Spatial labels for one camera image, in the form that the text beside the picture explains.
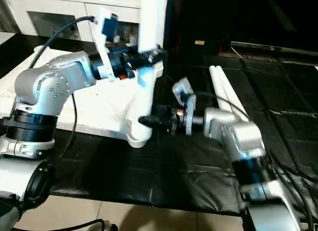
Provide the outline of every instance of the dark background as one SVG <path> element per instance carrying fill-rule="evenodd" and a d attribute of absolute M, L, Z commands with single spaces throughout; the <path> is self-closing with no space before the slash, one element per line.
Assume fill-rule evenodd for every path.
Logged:
<path fill-rule="evenodd" d="M 169 0 L 166 49 L 216 55 L 230 41 L 318 51 L 317 0 Z M 205 41 L 204 46 L 195 40 Z"/>

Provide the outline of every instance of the white cabinet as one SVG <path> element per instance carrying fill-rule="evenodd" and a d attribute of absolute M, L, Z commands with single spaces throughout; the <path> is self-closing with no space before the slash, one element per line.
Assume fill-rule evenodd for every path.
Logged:
<path fill-rule="evenodd" d="M 12 11 L 21 32 L 28 35 L 51 36 L 67 21 L 87 16 L 85 3 L 64 0 L 9 0 Z M 65 38 L 92 41 L 89 22 L 79 22 Z"/>
<path fill-rule="evenodd" d="M 138 38 L 140 0 L 9 0 L 8 4 L 23 34 L 52 36 L 66 22 L 96 15 L 105 7 L 118 15 L 117 34 L 122 42 Z M 60 37 L 92 41 L 89 22 L 79 22 Z"/>

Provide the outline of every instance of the robotic arm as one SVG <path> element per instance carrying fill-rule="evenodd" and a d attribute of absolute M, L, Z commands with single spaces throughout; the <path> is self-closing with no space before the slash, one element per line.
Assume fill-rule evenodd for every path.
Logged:
<path fill-rule="evenodd" d="M 44 159 L 52 154 L 58 115 L 69 96 L 102 78 L 133 78 L 134 71 L 164 60 L 166 52 L 142 53 L 121 48 L 108 53 L 110 73 L 100 55 L 76 52 L 54 58 L 40 68 L 23 71 L 15 81 L 17 103 L 2 125 L 0 137 L 0 230 L 11 230 L 25 210 L 36 208 L 49 195 L 54 177 Z"/>
<path fill-rule="evenodd" d="M 201 127 L 205 137 L 219 141 L 230 158 L 240 185 L 243 226 L 248 231 L 300 231 L 299 221 L 285 195 L 281 182 L 269 169 L 262 136 L 255 123 L 228 111 L 206 108 L 204 114 L 195 111 L 196 96 L 187 78 L 181 79 L 172 89 L 185 109 L 160 105 L 154 114 L 141 117 L 146 126 L 171 127 L 174 134 L 185 127 L 191 135 L 192 127 Z"/>

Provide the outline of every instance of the black tabletop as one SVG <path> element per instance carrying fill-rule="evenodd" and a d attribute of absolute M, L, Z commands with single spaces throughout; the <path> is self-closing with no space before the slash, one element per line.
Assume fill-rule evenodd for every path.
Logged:
<path fill-rule="evenodd" d="M 14 35 L 0 45 L 0 77 L 25 60 L 47 38 Z M 51 48 L 94 52 L 93 43 L 58 39 Z M 247 113 L 260 127 L 268 147 L 291 171 L 310 176 L 302 189 L 318 202 L 318 103 L 314 67 L 261 61 L 169 55 L 164 74 L 157 79 L 155 104 L 176 104 L 174 81 L 188 77 L 194 91 L 214 92 L 210 65 L 220 65 Z M 210 97 L 198 97 L 198 109 L 217 106 Z M 55 154 L 69 131 L 57 130 Z M 231 163 L 223 148 L 201 132 L 153 130 L 141 149 L 126 141 L 77 133 L 72 148 L 59 163 L 54 195 L 157 207 L 239 215 L 241 199 Z M 313 213 L 317 213 L 312 203 Z"/>

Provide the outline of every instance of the white table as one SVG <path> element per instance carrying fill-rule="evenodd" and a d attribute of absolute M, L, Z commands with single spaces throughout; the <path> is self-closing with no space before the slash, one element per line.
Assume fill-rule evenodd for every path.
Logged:
<path fill-rule="evenodd" d="M 14 33 L 0 32 L 0 45 L 6 40 L 10 39 L 13 35 Z"/>

